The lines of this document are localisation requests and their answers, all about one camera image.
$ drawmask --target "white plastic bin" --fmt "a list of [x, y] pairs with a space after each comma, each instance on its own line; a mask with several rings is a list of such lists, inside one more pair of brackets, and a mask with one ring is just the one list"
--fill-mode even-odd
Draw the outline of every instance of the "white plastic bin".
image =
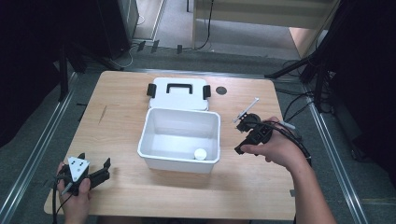
[[[152, 169], [208, 174], [219, 161], [219, 136], [218, 113], [151, 108], [137, 152]], [[204, 160], [194, 158], [199, 148]]]

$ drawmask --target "finger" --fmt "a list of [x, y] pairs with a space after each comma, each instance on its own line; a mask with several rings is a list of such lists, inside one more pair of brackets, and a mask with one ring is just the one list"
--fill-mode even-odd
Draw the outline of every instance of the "finger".
[[62, 170], [62, 167], [64, 167], [64, 162], [60, 162], [58, 165], [58, 171], [56, 171], [56, 175], [59, 174], [59, 172]]
[[[61, 161], [58, 165], [58, 171], [56, 172], [56, 175], [59, 174], [63, 167], [64, 163]], [[64, 181], [62, 179], [59, 181], [57, 188], [60, 192], [64, 191]]]
[[275, 117], [275, 116], [273, 116], [273, 117], [271, 117], [271, 118], [269, 118], [267, 120], [268, 121], [273, 121], [273, 122], [279, 122], [279, 119], [277, 117]]
[[262, 146], [243, 145], [243, 146], [241, 146], [241, 150], [246, 153], [250, 153], [250, 154], [261, 154], [262, 155]]
[[83, 179], [78, 188], [78, 195], [81, 195], [82, 198], [90, 198], [90, 188], [91, 180], [89, 178]]

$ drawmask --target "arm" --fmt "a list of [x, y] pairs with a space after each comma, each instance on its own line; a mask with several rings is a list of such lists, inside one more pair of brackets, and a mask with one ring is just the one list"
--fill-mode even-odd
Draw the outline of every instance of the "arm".
[[258, 146], [245, 145], [241, 150], [263, 155], [266, 161], [284, 166], [291, 173], [295, 190], [297, 223], [336, 223], [324, 199], [315, 172], [301, 150], [281, 133], [274, 131], [268, 143]]
[[[63, 165], [63, 162], [59, 164], [58, 173], [62, 169]], [[85, 178], [79, 185], [78, 196], [70, 197], [70, 193], [66, 193], [61, 196], [61, 193], [59, 193], [59, 201], [61, 204], [67, 200], [67, 202], [62, 206], [62, 209], [64, 210], [64, 224], [85, 223], [90, 211], [90, 187], [90, 179]], [[58, 184], [58, 191], [64, 191], [63, 180], [61, 180]]]

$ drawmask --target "wooden table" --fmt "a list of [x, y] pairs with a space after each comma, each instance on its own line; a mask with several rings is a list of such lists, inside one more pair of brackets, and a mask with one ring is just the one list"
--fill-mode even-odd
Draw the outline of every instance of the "wooden table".
[[[203, 78], [211, 86], [209, 110], [221, 116], [221, 155], [210, 175], [151, 170], [137, 154], [155, 77]], [[215, 89], [225, 87], [219, 95]], [[104, 72], [78, 127], [66, 158], [86, 153], [90, 173], [111, 158], [110, 179], [92, 190], [92, 215], [293, 219], [294, 199], [289, 172], [264, 157], [238, 155], [233, 148], [246, 133], [233, 119], [253, 101], [249, 112], [262, 119], [281, 118], [270, 80], [234, 77], [180, 76]], [[45, 203], [51, 214], [51, 193]]]

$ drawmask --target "white storage box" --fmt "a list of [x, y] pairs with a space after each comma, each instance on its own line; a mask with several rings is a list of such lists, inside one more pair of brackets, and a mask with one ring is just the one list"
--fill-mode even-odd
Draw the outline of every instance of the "white storage box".
[[[151, 108], [137, 152], [152, 169], [208, 174], [219, 161], [219, 138], [215, 112]], [[202, 149], [205, 159], [195, 159]]]
[[208, 110], [210, 86], [201, 78], [156, 77], [149, 84], [149, 108]]

